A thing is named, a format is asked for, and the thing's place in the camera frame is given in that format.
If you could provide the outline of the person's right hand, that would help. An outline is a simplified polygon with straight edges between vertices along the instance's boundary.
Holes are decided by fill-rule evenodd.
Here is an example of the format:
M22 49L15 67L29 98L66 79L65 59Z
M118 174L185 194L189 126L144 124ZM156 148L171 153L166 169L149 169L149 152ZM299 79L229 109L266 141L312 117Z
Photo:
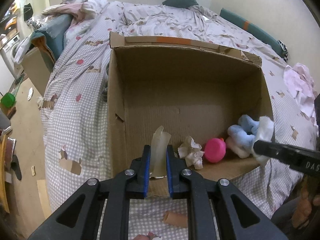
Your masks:
M297 208L292 215L293 227L299 228L305 226L309 220L313 206L319 206L319 195L315 195L312 200L309 199L308 181L305 178L302 182L301 198L298 201Z

